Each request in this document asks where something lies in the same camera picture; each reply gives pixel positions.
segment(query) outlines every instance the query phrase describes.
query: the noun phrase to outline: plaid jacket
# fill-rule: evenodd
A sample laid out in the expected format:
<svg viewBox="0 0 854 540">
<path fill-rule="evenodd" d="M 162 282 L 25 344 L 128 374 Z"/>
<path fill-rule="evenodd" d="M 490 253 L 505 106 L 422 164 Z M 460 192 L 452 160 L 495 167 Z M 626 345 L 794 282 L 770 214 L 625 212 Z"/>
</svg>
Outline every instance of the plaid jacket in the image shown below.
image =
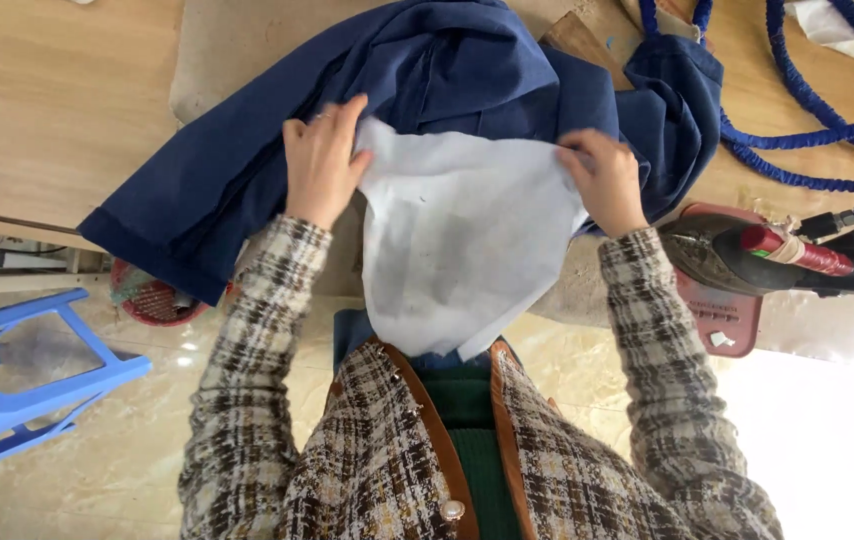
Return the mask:
<svg viewBox="0 0 854 540">
<path fill-rule="evenodd" d="M 323 418 L 294 448 L 284 377 L 330 240 L 283 216 L 259 240 L 193 396 L 181 534 L 477 538 L 450 437 L 403 356 L 375 338 L 343 363 Z M 607 241 L 600 257 L 634 465 L 564 420 L 495 343 L 491 399 L 525 539 L 780 538 L 656 231 Z"/>
</svg>

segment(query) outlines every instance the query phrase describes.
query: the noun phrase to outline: tile floor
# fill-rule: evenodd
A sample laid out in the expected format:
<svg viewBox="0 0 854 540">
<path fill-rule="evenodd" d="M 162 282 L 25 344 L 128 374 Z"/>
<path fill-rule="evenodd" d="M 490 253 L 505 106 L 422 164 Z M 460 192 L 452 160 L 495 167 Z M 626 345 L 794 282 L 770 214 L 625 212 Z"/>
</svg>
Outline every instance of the tile floor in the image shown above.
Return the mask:
<svg viewBox="0 0 854 540">
<path fill-rule="evenodd" d="M 176 478 L 190 435 L 189 396 L 223 318 L 140 325 L 104 288 L 75 304 L 111 347 L 153 361 L 145 377 L 95 403 L 77 429 L 0 462 L 0 538 L 174 538 Z M 39 296 L 0 294 L 0 306 Z M 332 314 L 355 300 L 320 298 L 288 379 L 303 445 L 332 378 Z M 628 455 L 625 379 L 609 330 L 521 316 L 505 332 L 540 390 L 590 435 Z M 753 478 L 791 539 L 854 538 L 854 365 L 756 351 L 712 360 Z"/>
</svg>

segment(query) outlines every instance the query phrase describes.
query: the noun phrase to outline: woman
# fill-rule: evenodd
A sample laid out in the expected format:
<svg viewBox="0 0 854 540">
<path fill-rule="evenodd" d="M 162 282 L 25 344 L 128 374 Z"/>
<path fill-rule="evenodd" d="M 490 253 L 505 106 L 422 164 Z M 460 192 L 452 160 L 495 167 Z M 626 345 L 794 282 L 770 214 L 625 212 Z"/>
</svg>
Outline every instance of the woman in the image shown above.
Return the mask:
<svg viewBox="0 0 854 540">
<path fill-rule="evenodd" d="M 502 340 L 487 362 L 425 369 L 375 336 L 337 366 L 303 452 L 284 377 L 330 229 L 373 158 L 351 156 L 359 96 L 284 124 L 287 211 L 258 240 L 193 397 L 180 477 L 188 538 L 780 538 L 640 206 L 637 162 L 591 129 L 557 157 L 610 240 L 611 325 L 634 465 L 566 422 Z"/>
</svg>

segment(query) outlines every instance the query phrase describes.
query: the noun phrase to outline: navy blue garment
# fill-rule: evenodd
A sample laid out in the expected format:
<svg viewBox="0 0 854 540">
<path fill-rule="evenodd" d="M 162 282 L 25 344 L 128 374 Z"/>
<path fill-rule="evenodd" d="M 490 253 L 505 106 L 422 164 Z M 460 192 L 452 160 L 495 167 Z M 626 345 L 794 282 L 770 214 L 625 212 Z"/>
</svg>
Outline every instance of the navy blue garment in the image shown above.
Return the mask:
<svg viewBox="0 0 854 540">
<path fill-rule="evenodd" d="M 637 90 L 541 47 L 499 0 L 403 0 L 325 30 L 181 129 L 79 226 L 84 238 L 207 304 L 244 239 L 284 209 L 284 120 L 365 92 L 400 134 L 555 141 L 596 128 L 627 140 L 644 210 L 669 212 L 716 150 L 721 65 L 660 36 L 625 69 Z"/>
</svg>

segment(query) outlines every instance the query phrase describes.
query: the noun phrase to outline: pearl button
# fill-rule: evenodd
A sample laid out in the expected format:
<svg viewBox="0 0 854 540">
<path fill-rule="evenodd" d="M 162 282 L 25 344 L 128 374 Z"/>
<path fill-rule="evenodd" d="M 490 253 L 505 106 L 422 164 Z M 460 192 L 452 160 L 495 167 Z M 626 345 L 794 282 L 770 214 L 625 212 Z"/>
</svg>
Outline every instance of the pearl button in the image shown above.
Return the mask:
<svg viewBox="0 0 854 540">
<path fill-rule="evenodd" d="M 463 513 L 467 511 L 467 507 L 459 500 L 448 500 L 440 507 L 440 513 L 443 514 L 443 521 L 457 521 L 463 517 Z"/>
</svg>

